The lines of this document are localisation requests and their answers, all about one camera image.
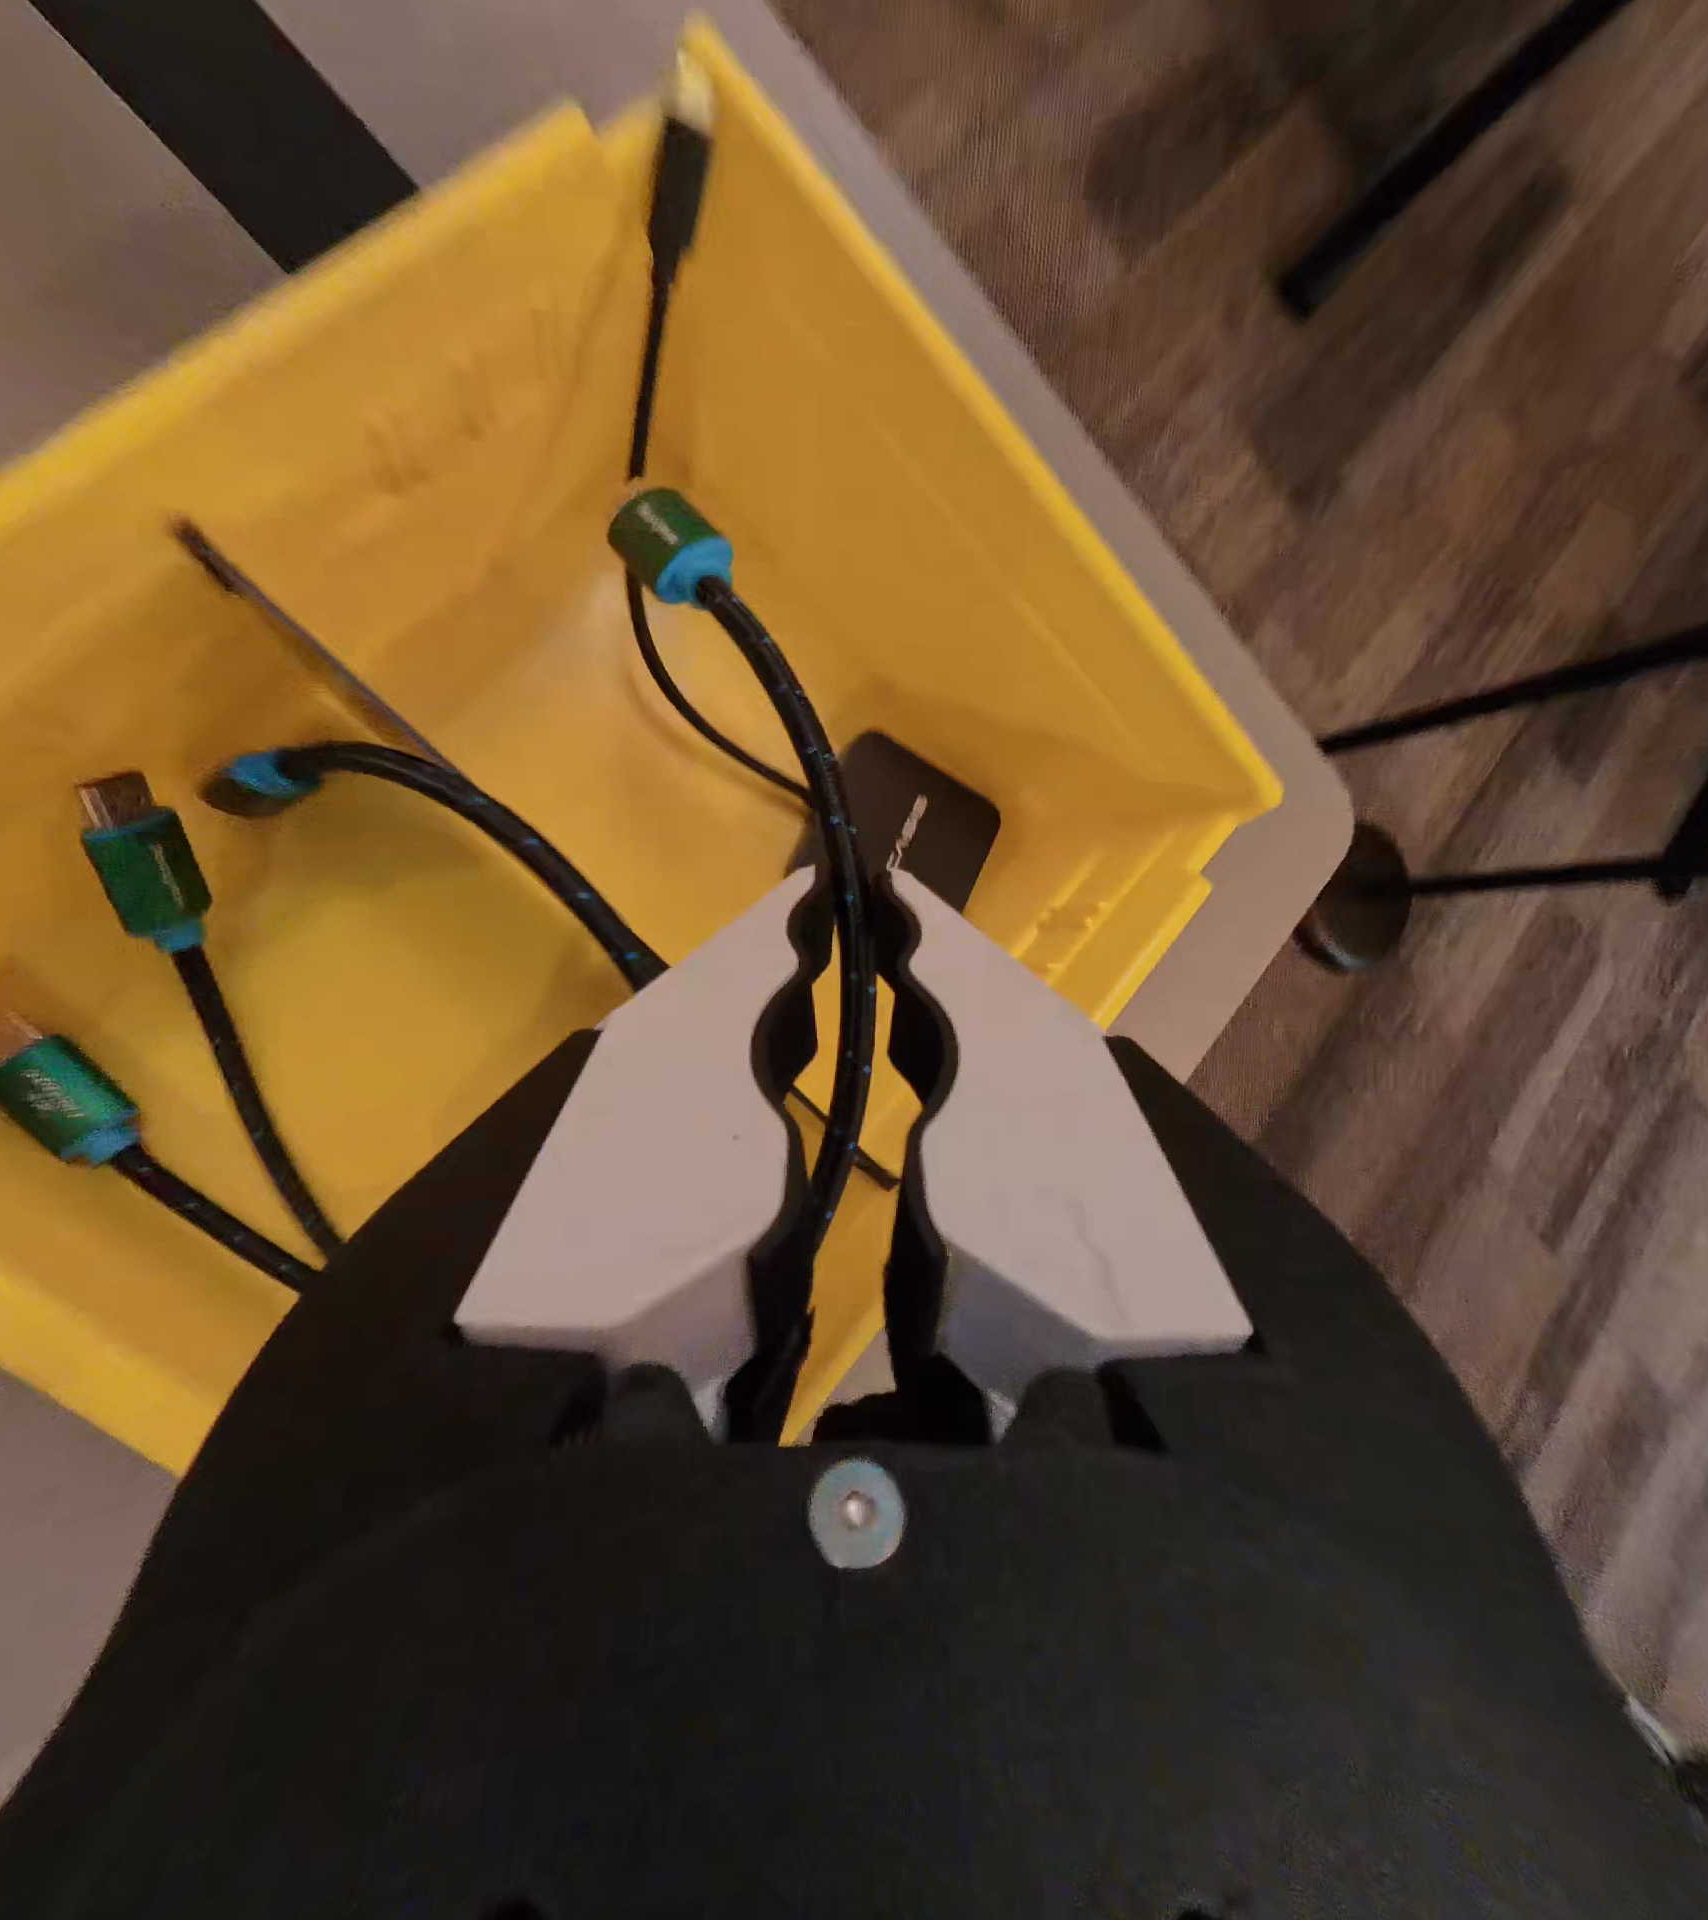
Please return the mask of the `black stand with round base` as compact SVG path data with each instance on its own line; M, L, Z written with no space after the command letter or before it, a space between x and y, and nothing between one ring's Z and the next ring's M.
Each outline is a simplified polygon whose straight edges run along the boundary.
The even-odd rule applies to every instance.
M1580 662L1560 664L1457 698L1428 702L1321 738L1323 756L1363 754L1462 727L1520 708L1616 692L1670 670L1708 664L1708 620ZM1404 942L1425 900L1466 900L1594 888L1646 888L1683 900L1708 882L1708 772L1666 841L1648 853L1556 862L1473 873L1411 870L1394 835L1357 822L1346 853L1297 925L1297 943L1335 974L1370 971Z

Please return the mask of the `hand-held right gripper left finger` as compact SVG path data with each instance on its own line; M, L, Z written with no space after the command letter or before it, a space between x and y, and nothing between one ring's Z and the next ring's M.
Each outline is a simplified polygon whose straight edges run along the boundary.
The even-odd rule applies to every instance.
M763 1340L752 1261L808 1191L788 1100L821 1047L827 880L792 872L595 1029L456 1307L466 1341L660 1365L725 1399Z

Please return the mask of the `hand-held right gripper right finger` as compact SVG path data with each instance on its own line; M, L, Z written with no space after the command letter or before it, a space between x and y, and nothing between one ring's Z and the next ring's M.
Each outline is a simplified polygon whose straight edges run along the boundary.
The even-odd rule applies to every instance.
M882 1269L915 1431L1004 1431L1037 1379L1241 1354L1255 1323L1104 1029L924 882L875 884L915 1093Z

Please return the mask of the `yellow plastic storage bin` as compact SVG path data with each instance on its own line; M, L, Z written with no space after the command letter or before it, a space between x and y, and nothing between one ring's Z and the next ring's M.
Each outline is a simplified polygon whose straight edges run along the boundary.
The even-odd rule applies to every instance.
M1109 1026L1282 779L1069 484L712 25L717 149L649 477L834 745L1001 812L966 917ZM0 1019L89 1050L162 1163L287 1218L186 997L124 933L74 786L146 772L321 1200L356 1227L628 997L507 851L385 779L221 818L233 756L361 732L177 538L195 524L679 962L786 876L795 801L664 703L606 529L649 307L659 109L561 106L0 471ZM0 1116L0 1368L180 1474L291 1294Z

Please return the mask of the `black metal table leg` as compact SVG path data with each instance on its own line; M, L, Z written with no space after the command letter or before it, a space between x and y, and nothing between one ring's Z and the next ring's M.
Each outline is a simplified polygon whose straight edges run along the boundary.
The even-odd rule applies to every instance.
M1289 318L1312 320L1445 173L1628 8L1628 2L1567 2L1522 34L1278 267L1274 293Z

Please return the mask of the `black square hub adapter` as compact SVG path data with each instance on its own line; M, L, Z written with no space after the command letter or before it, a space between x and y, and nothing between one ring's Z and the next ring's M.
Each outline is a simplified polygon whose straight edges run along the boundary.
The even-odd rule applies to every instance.
M966 911L1001 833L997 804L889 732L862 732L834 757L865 894L884 872L907 872Z

